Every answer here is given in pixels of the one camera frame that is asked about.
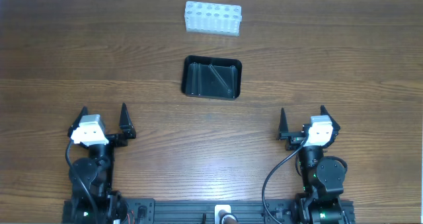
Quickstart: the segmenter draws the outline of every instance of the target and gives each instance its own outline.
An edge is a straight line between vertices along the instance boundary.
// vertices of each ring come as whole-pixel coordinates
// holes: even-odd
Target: table surface
[[[239,37],[186,33],[186,1],[241,5]],[[357,221],[419,222],[422,0],[0,0],[0,221],[59,222],[71,196],[67,128],[83,106],[118,131],[114,188],[157,200],[259,200],[319,106],[341,125]],[[235,101],[180,91],[188,55],[243,63]],[[86,150],[74,147],[72,159]],[[294,162],[267,198],[302,192]]]

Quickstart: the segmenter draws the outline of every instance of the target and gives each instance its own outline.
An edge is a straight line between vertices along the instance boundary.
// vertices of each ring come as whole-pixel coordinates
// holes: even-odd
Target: white plastic part
[[[96,144],[108,144],[104,136],[104,124],[100,115],[85,115],[79,121],[79,127],[73,131],[71,139],[75,144],[84,144],[86,146]]]
[[[187,32],[239,36],[241,6],[187,1],[185,26]]]
[[[311,127],[309,128],[309,138],[305,143],[306,146],[310,145],[326,145],[332,136],[333,126],[329,116],[312,116]]]

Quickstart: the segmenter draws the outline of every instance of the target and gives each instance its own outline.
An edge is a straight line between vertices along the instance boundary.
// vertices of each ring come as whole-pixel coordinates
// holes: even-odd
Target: white connector
[[[100,115],[85,115],[79,121],[79,127],[73,131],[71,139],[75,144],[84,144],[86,146],[97,144],[108,144],[104,136],[104,124]]]
[[[239,36],[241,6],[187,1],[185,26],[187,32]]]
[[[310,145],[326,145],[332,136],[333,126],[329,116],[312,116],[311,127],[309,128],[309,138],[305,142],[305,147]]]

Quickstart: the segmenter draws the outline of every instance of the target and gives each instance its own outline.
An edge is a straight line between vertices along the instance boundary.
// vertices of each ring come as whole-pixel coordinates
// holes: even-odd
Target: wooden tabletop
[[[239,37],[186,33],[186,1],[241,5]],[[0,0],[0,221],[60,222],[67,129],[83,106],[118,131],[114,188],[156,200],[260,200],[293,131],[324,104],[341,125],[358,223],[420,222],[423,0]],[[180,91],[188,55],[239,59],[235,101]],[[86,150],[73,147],[72,159]],[[294,162],[266,198],[302,192]]]

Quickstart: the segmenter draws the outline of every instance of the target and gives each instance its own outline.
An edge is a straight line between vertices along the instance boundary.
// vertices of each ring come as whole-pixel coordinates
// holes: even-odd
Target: black plastic container
[[[234,100],[241,93],[243,65],[237,59],[185,58],[182,92],[187,96]]]

